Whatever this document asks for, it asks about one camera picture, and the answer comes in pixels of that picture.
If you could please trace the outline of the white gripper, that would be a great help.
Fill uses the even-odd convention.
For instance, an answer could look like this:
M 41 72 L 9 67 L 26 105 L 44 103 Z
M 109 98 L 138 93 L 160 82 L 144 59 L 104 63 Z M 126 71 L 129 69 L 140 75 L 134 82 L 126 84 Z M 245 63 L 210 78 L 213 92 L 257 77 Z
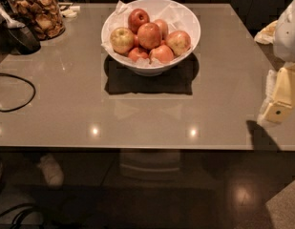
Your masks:
M 258 115 L 258 124 L 272 127 L 283 123 L 295 108 L 295 0 L 280 15 L 273 42 L 274 54 L 285 63 L 266 77 L 265 100 Z

